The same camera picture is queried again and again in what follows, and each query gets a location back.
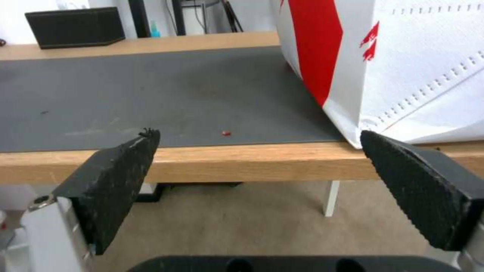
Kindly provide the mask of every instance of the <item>red printed logo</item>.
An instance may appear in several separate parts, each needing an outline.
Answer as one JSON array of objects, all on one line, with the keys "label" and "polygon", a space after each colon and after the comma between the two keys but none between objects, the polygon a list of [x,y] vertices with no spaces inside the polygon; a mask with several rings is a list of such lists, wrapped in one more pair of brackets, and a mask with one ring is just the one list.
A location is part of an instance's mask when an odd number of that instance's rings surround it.
[{"label": "red printed logo", "polygon": [[378,36],[378,27],[380,26],[380,22],[375,24],[370,32],[366,35],[363,41],[360,43],[360,48],[367,43],[373,42],[371,46],[363,53],[363,61],[370,61],[375,57],[375,51],[377,49],[377,36]]}]

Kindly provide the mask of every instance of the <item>white paper bag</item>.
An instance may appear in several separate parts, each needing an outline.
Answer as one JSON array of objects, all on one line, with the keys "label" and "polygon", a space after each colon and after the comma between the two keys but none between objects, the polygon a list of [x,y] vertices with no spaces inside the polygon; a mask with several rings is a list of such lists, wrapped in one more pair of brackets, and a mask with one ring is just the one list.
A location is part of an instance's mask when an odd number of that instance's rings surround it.
[{"label": "white paper bag", "polygon": [[484,139],[484,0],[271,0],[283,54],[355,147]]}]

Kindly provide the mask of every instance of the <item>red stripe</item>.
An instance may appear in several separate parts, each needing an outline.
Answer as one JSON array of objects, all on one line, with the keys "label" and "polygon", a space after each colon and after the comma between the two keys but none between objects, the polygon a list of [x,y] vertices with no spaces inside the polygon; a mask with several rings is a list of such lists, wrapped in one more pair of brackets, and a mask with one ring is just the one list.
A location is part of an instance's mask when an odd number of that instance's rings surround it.
[{"label": "red stripe", "polygon": [[324,105],[343,37],[334,0],[289,0],[289,7],[303,81]]}]

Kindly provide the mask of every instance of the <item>wooden table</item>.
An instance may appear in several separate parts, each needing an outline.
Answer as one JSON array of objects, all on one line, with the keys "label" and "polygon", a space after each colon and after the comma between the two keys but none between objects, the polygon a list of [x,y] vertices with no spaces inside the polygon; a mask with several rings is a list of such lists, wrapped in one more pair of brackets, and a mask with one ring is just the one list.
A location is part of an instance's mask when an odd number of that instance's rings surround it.
[{"label": "wooden table", "polygon": [[[31,60],[279,45],[276,32],[125,40],[102,47],[0,48],[0,60]],[[484,176],[484,141],[436,144]],[[0,184],[60,183],[94,151],[0,153]],[[333,181],[378,179],[361,150],[346,142],[158,149],[146,182]]]}]

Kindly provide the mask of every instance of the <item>white table leg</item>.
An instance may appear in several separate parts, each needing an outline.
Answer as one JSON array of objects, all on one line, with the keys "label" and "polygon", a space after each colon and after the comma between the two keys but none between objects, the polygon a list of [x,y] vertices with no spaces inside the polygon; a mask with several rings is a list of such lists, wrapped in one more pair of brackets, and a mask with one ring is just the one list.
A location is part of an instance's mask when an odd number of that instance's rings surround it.
[{"label": "white table leg", "polygon": [[338,198],[339,181],[329,181],[326,188],[326,195],[324,201],[324,216],[331,217],[336,206],[336,199]]}]

